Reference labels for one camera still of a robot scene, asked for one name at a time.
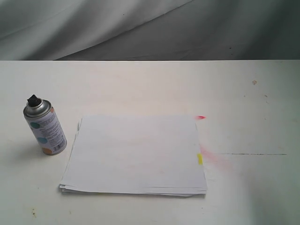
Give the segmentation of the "white spray paint can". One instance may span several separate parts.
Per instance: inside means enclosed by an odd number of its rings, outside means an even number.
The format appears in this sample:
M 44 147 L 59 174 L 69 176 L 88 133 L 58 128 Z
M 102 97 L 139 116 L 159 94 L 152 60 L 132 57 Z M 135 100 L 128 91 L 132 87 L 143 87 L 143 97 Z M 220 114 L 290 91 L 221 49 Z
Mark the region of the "white spray paint can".
M 32 95 L 23 115 L 45 154 L 56 155 L 66 148 L 67 139 L 51 102 Z

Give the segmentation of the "white paper stack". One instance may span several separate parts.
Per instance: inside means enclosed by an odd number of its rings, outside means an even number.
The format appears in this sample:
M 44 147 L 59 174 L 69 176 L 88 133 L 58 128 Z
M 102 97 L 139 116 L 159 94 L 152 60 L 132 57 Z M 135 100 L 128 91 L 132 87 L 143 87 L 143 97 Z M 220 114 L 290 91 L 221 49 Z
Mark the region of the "white paper stack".
M 199 153 L 192 116 L 85 116 L 60 188 L 109 194 L 205 194 Z

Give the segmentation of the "yellow sticky tab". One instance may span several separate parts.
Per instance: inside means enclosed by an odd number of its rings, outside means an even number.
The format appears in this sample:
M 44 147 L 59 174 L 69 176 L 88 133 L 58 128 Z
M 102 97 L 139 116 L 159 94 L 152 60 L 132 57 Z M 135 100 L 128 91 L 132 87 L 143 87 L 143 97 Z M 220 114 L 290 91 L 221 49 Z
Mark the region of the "yellow sticky tab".
M 198 164 L 202 165 L 203 164 L 202 154 L 201 153 L 197 154 L 197 157 L 198 157 Z

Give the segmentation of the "grey backdrop cloth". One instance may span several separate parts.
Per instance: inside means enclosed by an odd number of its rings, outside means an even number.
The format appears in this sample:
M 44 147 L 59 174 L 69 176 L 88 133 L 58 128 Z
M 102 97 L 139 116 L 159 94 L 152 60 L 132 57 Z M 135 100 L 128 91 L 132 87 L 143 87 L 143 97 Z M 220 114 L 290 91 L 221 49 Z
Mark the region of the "grey backdrop cloth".
M 3 0 L 1 60 L 297 60 L 297 0 Z

